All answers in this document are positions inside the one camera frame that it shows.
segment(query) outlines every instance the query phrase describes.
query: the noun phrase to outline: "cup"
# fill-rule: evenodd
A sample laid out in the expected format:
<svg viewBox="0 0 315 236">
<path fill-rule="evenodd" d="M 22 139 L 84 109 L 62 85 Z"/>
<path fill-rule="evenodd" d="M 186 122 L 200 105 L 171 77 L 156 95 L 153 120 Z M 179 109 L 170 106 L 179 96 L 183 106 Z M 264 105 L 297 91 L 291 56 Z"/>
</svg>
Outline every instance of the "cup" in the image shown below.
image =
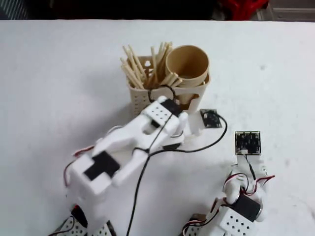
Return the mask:
<svg viewBox="0 0 315 236">
<path fill-rule="evenodd" d="M 207 54 L 193 45 L 173 49 L 166 57 L 165 73 L 178 74 L 183 82 L 178 86 L 193 88 L 203 84 L 208 75 L 209 59 Z M 193 94 L 179 95 L 181 104 L 190 103 Z"/>
</svg>

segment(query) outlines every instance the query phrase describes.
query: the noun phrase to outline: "chopstick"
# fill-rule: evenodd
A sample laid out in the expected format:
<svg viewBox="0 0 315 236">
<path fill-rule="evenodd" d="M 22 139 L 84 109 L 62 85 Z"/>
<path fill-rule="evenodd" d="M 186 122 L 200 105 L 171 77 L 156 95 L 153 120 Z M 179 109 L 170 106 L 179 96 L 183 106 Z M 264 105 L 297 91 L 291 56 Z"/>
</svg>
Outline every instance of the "chopstick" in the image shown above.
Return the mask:
<svg viewBox="0 0 315 236">
<path fill-rule="evenodd" d="M 178 78 L 178 80 L 177 81 L 175 81 L 172 85 L 171 85 L 171 87 L 177 87 L 178 85 L 180 85 L 181 83 L 182 83 L 182 79 L 181 78 Z"/>
<path fill-rule="evenodd" d="M 171 85 L 175 82 L 175 80 L 176 80 L 177 78 L 178 78 L 178 74 L 173 73 L 173 75 L 172 75 L 171 79 L 168 81 L 167 85 L 168 85 L 168 86 L 171 86 Z"/>
<path fill-rule="evenodd" d="M 122 65 L 122 69 L 136 89 L 144 89 L 129 65 Z"/>
<path fill-rule="evenodd" d="M 176 80 L 178 75 L 175 73 L 165 76 L 165 60 L 172 50 L 172 42 L 160 43 L 157 54 L 155 54 L 154 47 L 151 47 L 153 70 L 152 73 L 150 72 L 150 76 L 147 76 L 138 56 L 130 45 L 128 45 L 128 49 L 123 46 L 123 50 L 129 61 L 120 58 L 122 70 L 127 75 L 130 84 L 135 88 L 156 89 L 159 85 L 177 86 L 182 82 L 180 79 Z"/>
<path fill-rule="evenodd" d="M 144 71 L 144 69 L 143 69 L 143 67 L 142 67 L 142 65 L 141 65 L 141 63 L 140 63 L 140 61 L 139 61 L 139 58 L 138 58 L 137 55 L 134 53 L 132 47 L 131 47 L 130 45 L 128 45 L 128 46 L 129 46 L 129 49 L 130 49 L 130 51 L 131 51 L 131 53 L 132 53 L 132 55 L 133 55 L 133 58 L 135 59 L 135 61 L 136 61 L 136 63 L 137 63 L 137 66 L 139 67 L 139 70 L 140 70 L 140 72 L 141 72 L 141 74 L 142 74 L 144 80 L 146 80 L 146 79 L 147 79 L 147 75 L 146 75 L 146 73 L 145 73 L 145 71 Z"/>
</svg>

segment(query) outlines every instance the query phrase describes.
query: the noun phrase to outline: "black cable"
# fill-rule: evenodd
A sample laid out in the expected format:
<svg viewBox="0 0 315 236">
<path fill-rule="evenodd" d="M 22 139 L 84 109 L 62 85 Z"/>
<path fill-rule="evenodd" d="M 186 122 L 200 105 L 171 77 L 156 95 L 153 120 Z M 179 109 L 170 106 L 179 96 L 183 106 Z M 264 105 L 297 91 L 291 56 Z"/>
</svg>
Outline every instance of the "black cable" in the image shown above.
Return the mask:
<svg viewBox="0 0 315 236">
<path fill-rule="evenodd" d="M 211 143 L 211 144 L 209 144 L 209 145 L 207 145 L 207 146 L 205 146 L 205 147 L 201 147 L 201 148 L 194 149 L 194 150 L 181 150 L 181 149 L 159 150 L 159 151 L 152 152 L 151 156 L 154 156 L 154 155 L 159 154 L 159 153 L 162 153 L 162 152 L 167 152 L 167 151 L 192 153 L 192 152 L 197 152 L 197 151 L 203 151 L 203 150 L 205 150 L 205 149 L 207 149 L 207 148 L 210 148 L 210 147 L 212 147 L 213 145 L 217 144 L 217 143 L 224 137 L 224 135 L 226 134 L 226 131 L 227 131 L 227 122 L 226 122 L 226 120 L 225 120 L 222 116 L 220 116 L 219 114 L 217 114 L 217 113 L 215 113 L 215 112 L 213 112 L 213 111 L 209 111 L 209 112 L 215 114 L 218 118 L 222 119 L 223 122 L 224 122 L 224 124 L 225 124 L 225 128 L 224 128 L 223 133 L 221 134 L 221 136 L 220 136 L 215 142 L 213 142 L 213 143 Z"/>
<path fill-rule="evenodd" d="M 167 151 L 174 151 L 174 152 L 184 152 L 184 153 L 192 153 L 192 152 L 198 152 L 198 151 L 203 151 L 207 148 L 210 148 L 212 147 L 213 145 L 217 144 L 223 137 L 224 135 L 226 134 L 227 132 L 227 122 L 226 120 L 220 116 L 219 114 L 213 112 L 213 111 L 209 111 L 209 113 L 214 113 L 218 118 L 222 119 L 224 124 L 225 124 L 225 128 L 224 128 L 224 131 L 223 133 L 221 134 L 221 136 L 216 140 L 214 141 L 213 143 L 205 146 L 205 147 L 201 147 L 201 148 L 198 148 L 198 149 L 194 149 L 194 150 L 181 150 L 181 149 L 173 149 L 173 150 L 159 150 L 159 151 L 155 151 L 155 152 L 152 152 L 151 154 L 148 155 L 148 158 L 146 160 L 146 162 L 144 163 L 144 166 L 142 168 L 142 171 L 140 173 L 140 176 L 139 176 L 139 179 L 138 179 L 138 182 L 137 182 L 137 186 L 136 186 L 136 191 L 135 191 L 135 194 L 134 194 L 134 202 L 133 202 L 133 208 L 132 208 L 132 212 L 131 212 L 131 217 L 130 217 L 130 221 L 129 221 L 129 226 L 128 226 L 128 231 L 127 231 L 127 234 L 126 236 L 129 236 L 129 233 L 130 233 L 130 229 L 131 229 L 131 225 L 132 225 L 132 221 L 133 221 L 133 217 L 134 217 L 134 212 L 135 212 L 135 208 L 136 208 L 136 204 L 137 204 L 137 196 L 138 196 L 138 191 L 139 191 L 139 186 L 140 186 L 140 182 L 141 182 L 141 179 L 142 179 L 142 176 L 144 174 L 144 171 L 148 165 L 148 162 L 150 160 L 150 158 L 156 154 L 159 154 L 159 153 L 162 153 L 162 152 L 167 152 Z M 162 129 L 166 126 L 167 122 L 169 121 L 169 119 L 172 117 L 172 115 L 168 118 L 168 120 L 165 122 L 164 126 L 162 127 Z M 140 147 L 136 147 L 134 148 L 134 150 L 142 150 L 146 153 L 149 153 L 150 152 L 150 149 L 153 145 L 153 143 L 155 142 L 155 140 L 158 138 L 159 134 L 161 133 L 162 129 L 159 131 L 159 133 L 157 134 L 157 136 L 155 137 L 155 139 L 153 140 L 153 142 L 151 143 L 149 149 L 143 149 L 143 148 L 140 148 Z"/>
<path fill-rule="evenodd" d="M 57 232 L 53 232 L 52 234 L 49 234 L 48 236 L 54 236 L 54 235 L 58 235 L 58 234 L 62 234 L 62 233 L 66 233 L 66 232 L 69 232 L 70 230 L 72 230 L 73 229 L 73 227 L 74 227 L 74 221 L 75 221 L 75 219 L 74 219 L 74 217 L 73 216 L 70 216 L 70 217 L 72 217 L 72 227 L 70 228 L 70 229 L 68 229 L 68 230 L 64 230 L 64 231 L 57 231 Z"/>
<path fill-rule="evenodd" d="M 248 161 L 247 155 L 244 155 L 244 156 L 245 156 L 245 159 L 246 159 L 248 165 L 250 166 L 250 171 L 251 171 L 252 177 L 254 178 L 254 180 L 256 180 L 255 171 L 253 170 L 252 165 L 251 165 L 250 162 Z"/>
<path fill-rule="evenodd" d="M 175 93 L 174 89 L 171 86 L 169 86 L 169 85 L 160 85 L 159 87 L 166 87 L 169 90 L 171 90 L 171 92 L 173 94 L 173 102 L 175 102 L 175 100 L 176 100 L 176 93 Z M 153 88 L 148 89 L 148 98 L 149 98 L 150 102 L 154 102 L 154 99 L 151 98 L 152 90 L 153 90 Z"/>
<path fill-rule="evenodd" d="M 164 127 L 166 126 L 166 124 L 168 123 L 168 121 L 171 119 L 172 117 L 172 114 L 169 116 L 169 118 L 167 119 L 167 121 L 165 122 L 165 124 L 162 126 L 161 130 L 158 132 L 158 134 L 156 135 L 156 137 L 154 138 L 154 140 L 152 141 L 152 143 L 150 144 L 150 147 L 148 149 L 143 149 L 143 148 L 139 148 L 139 147 L 135 147 L 134 150 L 142 150 L 146 153 L 149 153 L 150 152 L 150 149 L 152 147 L 152 145 L 154 144 L 154 142 L 156 141 L 156 139 L 158 138 L 159 134 L 162 132 L 162 130 L 164 129 Z M 137 204 L 137 197 L 138 197 L 138 191 L 139 191 L 139 186 L 140 186 L 140 182 L 141 182 L 141 179 L 142 179 L 142 176 L 144 174 L 144 171 L 146 170 L 147 168 L 147 165 L 149 163 L 149 160 L 151 158 L 152 155 L 148 154 L 148 158 L 146 160 L 146 162 L 144 163 L 144 166 L 142 168 L 142 171 L 140 173 L 140 176 L 139 176 L 139 179 L 138 179 L 138 182 L 137 182 L 137 186 L 136 186 L 136 191 L 134 193 L 134 200 L 133 200 L 133 207 L 132 207 L 132 212 L 131 212 L 131 217 L 130 217 L 130 221 L 129 221 L 129 226 L 128 226 L 128 230 L 127 230 L 127 234 L 126 236 L 129 235 L 130 233 L 130 229 L 131 229 L 131 225 L 132 225 L 132 221 L 133 221 L 133 217 L 134 217 L 134 212 L 135 212 L 135 209 L 136 209 L 136 204 Z"/>
</svg>

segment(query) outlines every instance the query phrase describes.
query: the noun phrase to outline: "table surface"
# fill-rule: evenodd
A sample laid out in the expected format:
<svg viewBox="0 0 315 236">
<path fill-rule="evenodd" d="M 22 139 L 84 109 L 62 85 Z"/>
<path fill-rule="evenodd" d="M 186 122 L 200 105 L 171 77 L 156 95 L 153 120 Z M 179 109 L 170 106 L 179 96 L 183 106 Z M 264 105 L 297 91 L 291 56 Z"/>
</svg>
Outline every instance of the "table surface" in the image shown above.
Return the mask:
<svg viewBox="0 0 315 236">
<path fill-rule="evenodd" d="M 43 236 L 68 215 L 62 173 L 71 153 L 131 119 L 119 57 L 173 41 L 211 60 L 200 108 L 225 117 L 226 136 L 194 154 L 161 154 L 145 172 L 131 235 L 174 236 L 207 212 L 236 162 L 234 131 L 260 130 L 270 174 L 258 236 L 315 231 L 315 24 L 215 21 L 0 21 L 0 234 Z M 214 141 L 206 130 L 183 148 Z M 126 234 L 139 171 L 109 200 Z"/>
</svg>

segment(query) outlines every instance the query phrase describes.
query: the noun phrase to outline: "wire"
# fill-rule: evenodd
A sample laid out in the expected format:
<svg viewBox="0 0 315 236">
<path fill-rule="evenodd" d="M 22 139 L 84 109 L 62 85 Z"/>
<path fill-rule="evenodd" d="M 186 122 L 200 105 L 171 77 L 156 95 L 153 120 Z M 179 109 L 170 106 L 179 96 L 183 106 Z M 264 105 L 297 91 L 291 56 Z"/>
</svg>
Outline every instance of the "wire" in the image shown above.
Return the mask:
<svg viewBox="0 0 315 236">
<path fill-rule="evenodd" d="M 172 115 L 173 115 L 173 114 L 171 114 L 171 115 L 169 116 L 169 118 L 166 120 L 165 124 L 162 126 L 161 130 L 158 132 L 158 134 L 156 135 L 156 137 L 154 138 L 154 140 L 153 140 L 152 143 L 150 144 L 150 147 L 149 147 L 148 150 L 142 149 L 142 148 L 139 148 L 139 147 L 136 147 L 135 149 L 137 149 L 137 150 L 142 150 L 142 151 L 144 151 L 144 152 L 146 152 L 146 153 L 150 153 L 150 149 L 151 149 L 152 145 L 154 144 L 154 142 L 156 141 L 156 139 L 158 138 L 158 136 L 160 135 L 160 133 L 162 132 L 162 130 L 164 129 L 164 127 L 166 126 L 166 124 L 168 123 L 168 121 L 171 119 Z M 152 155 L 151 155 L 151 154 L 148 154 L 148 158 L 147 158 L 146 162 L 144 163 L 144 166 L 143 166 L 143 168 L 142 168 L 142 171 L 141 171 L 141 173 L 140 173 L 140 176 L 139 176 L 139 179 L 138 179 L 138 182 L 137 182 L 136 191 L 135 191 L 135 193 L 134 193 L 134 200 L 133 200 L 133 207 L 132 207 L 131 217 L 130 217 L 129 226 L 128 226 L 128 230 L 127 230 L 126 236 L 129 235 L 130 229 L 131 229 L 131 226 L 132 226 L 132 221 L 133 221 L 133 217 L 134 217 L 134 212 L 135 212 L 136 204 L 137 204 L 137 197 L 138 197 L 138 191 L 139 191 L 139 187 L 140 187 L 140 182 L 141 182 L 141 179 L 142 179 L 142 177 L 143 177 L 144 171 L 146 170 L 147 165 L 148 165 L 149 160 L 150 160 L 151 157 L 152 157 Z"/>
<path fill-rule="evenodd" d="M 159 154 L 159 153 L 163 153 L 163 152 L 168 152 L 168 151 L 174 151 L 174 152 L 184 152 L 184 153 L 192 153 L 192 152 L 198 152 L 198 151 L 203 151 L 205 149 L 208 149 L 210 147 L 212 147 L 213 145 L 217 144 L 223 137 L 224 135 L 226 134 L 227 132 L 227 122 L 226 120 L 220 116 L 219 114 L 213 112 L 213 111 L 209 111 L 209 113 L 213 113 L 215 114 L 218 118 L 222 119 L 224 124 L 225 124 L 225 128 L 224 128 L 224 131 L 223 133 L 221 134 L 221 136 L 216 140 L 214 141 L 213 143 L 205 146 L 205 147 L 201 147 L 201 148 L 198 148 L 198 149 L 194 149 L 194 150 L 181 150 L 181 149 L 173 149 L 173 150 L 159 150 L 159 151 L 155 151 L 155 152 L 152 152 L 151 154 L 148 155 L 148 158 L 143 166 L 143 169 L 140 173 L 140 176 L 139 176 L 139 179 L 138 179 L 138 183 L 137 183 L 137 187 L 136 187 L 136 191 L 135 191 L 135 196 L 134 196 L 134 202 L 133 202 L 133 208 L 132 208 L 132 212 L 131 212 L 131 218 L 130 218 L 130 222 L 129 222 L 129 226 L 128 226 L 128 230 L 127 230 L 127 234 L 126 236 L 129 236 L 129 232 L 130 232 L 130 229 L 131 229 L 131 225 L 132 225 L 132 221 L 133 221 L 133 217 L 134 217 L 134 212 L 135 212 L 135 207 L 136 207 L 136 202 L 137 202 L 137 196 L 138 196 L 138 190 L 139 190 L 139 186 L 140 186 L 140 182 L 141 182 L 141 179 L 142 179 L 142 176 L 144 174 L 144 171 L 148 165 L 148 162 L 150 160 L 150 158 L 156 154 Z M 171 116 L 168 118 L 168 120 L 166 121 L 166 123 L 164 124 L 164 126 L 162 127 L 162 129 L 166 126 L 167 122 L 169 121 L 169 119 L 171 118 Z M 150 152 L 150 149 L 151 149 L 151 146 L 153 145 L 154 141 L 152 142 L 152 144 L 150 145 L 149 147 L 149 150 L 147 149 L 142 149 L 142 148 L 139 148 L 139 147 L 136 147 L 134 148 L 134 150 L 142 150 L 146 153 L 149 153 Z"/>
<path fill-rule="evenodd" d="M 67 169 L 68 167 L 74 162 L 75 160 L 71 161 L 63 170 L 63 182 L 66 188 L 68 188 L 69 183 L 67 182 Z"/>
<path fill-rule="evenodd" d="M 248 161 L 247 155 L 244 155 L 244 157 L 245 157 L 245 159 L 246 159 L 248 165 L 250 166 L 250 171 L 251 171 L 251 174 L 252 174 L 253 179 L 256 180 L 255 171 L 253 170 L 252 165 L 251 165 L 250 162 Z"/>
<path fill-rule="evenodd" d="M 166 87 L 166 88 L 170 89 L 172 94 L 173 94 L 173 102 L 176 101 L 176 93 L 175 93 L 174 89 L 171 86 L 169 86 L 169 85 L 160 85 L 159 87 Z M 149 98 L 150 102 L 154 102 L 154 99 L 151 98 L 152 90 L 153 90 L 153 88 L 148 90 L 148 98 Z"/>
<path fill-rule="evenodd" d="M 74 228 L 74 217 L 73 216 L 70 216 L 72 218 L 72 226 L 70 229 L 67 229 L 67 230 L 64 230 L 64 231 L 57 231 L 57 232 L 53 232 L 52 234 L 49 234 L 48 236 L 53 236 L 53 235 L 58 235 L 58 234 L 62 234 L 62 233 L 66 233 L 66 232 L 69 232 L 70 230 L 72 230 Z"/>
<path fill-rule="evenodd" d="M 207 225 L 207 224 L 209 224 L 215 217 L 216 217 L 216 215 L 219 213 L 219 209 L 217 210 L 217 212 L 214 214 L 214 216 L 212 216 L 211 218 L 210 218 L 210 220 L 208 220 L 206 223 L 204 223 L 204 224 L 200 224 L 200 225 L 188 225 L 188 226 L 184 226 L 184 228 L 183 228 L 183 236 L 185 236 L 185 234 L 186 234 L 186 232 L 185 232 L 185 230 L 186 229 L 188 229 L 189 227 L 203 227 L 203 226 L 205 226 L 205 225 Z"/>
<path fill-rule="evenodd" d="M 247 195 L 247 196 L 252 196 L 252 195 L 254 195 L 254 194 L 256 193 L 256 191 L 257 191 L 257 184 L 258 184 L 259 181 L 261 181 L 261 180 L 266 180 L 266 181 L 264 182 L 264 184 L 263 184 L 263 186 L 264 186 L 266 182 L 268 182 L 269 180 L 271 180 L 271 179 L 274 178 L 274 177 L 276 177 L 276 176 L 273 175 L 273 176 L 267 176 L 267 177 L 258 178 L 258 179 L 256 180 L 256 183 L 255 183 L 255 186 L 254 186 L 254 190 L 253 190 L 252 192 L 250 192 L 250 193 L 248 193 L 247 191 L 245 191 L 245 192 L 243 192 L 243 193 L 244 193 L 245 195 Z"/>
<path fill-rule="evenodd" d="M 90 145 L 88 147 L 85 147 L 83 149 L 77 150 L 75 153 L 72 154 L 74 157 L 79 157 L 82 153 L 90 151 L 94 148 L 94 145 Z"/>
<path fill-rule="evenodd" d="M 227 131 L 227 122 L 226 120 L 220 116 L 219 114 L 213 112 L 213 111 L 209 111 L 209 113 L 213 113 L 215 114 L 218 118 L 222 119 L 224 124 L 225 124 L 225 128 L 224 128 L 224 131 L 223 133 L 221 134 L 221 136 L 216 140 L 214 141 L 213 143 L 205 146 L 205 147 L 201 147 L 201 148 L 198 148 L 198 149 L 194 149 L 194 150 L 181 150 L 181 149 L 167 149 L 167 150 L 159 150 L 159 151 L 155 151 L 155 152 L 152 152 L 151 156 L 154 156 L 156 154 L 159 154 L 159 153 L 162 153 L 162 152 L 167 152 L 167 151 L 173 151 L 173 152 L 183 152 L 183 153 L 192 153 L 192 152 L 198 152 L 198 151 L 203 151 L 205 149 L 208 149 L 210 147 L 212 147 L 213 145 L 217 144 L 223 137 L 224 135 L 226 134 L 226 131 Z"/>
</svg>

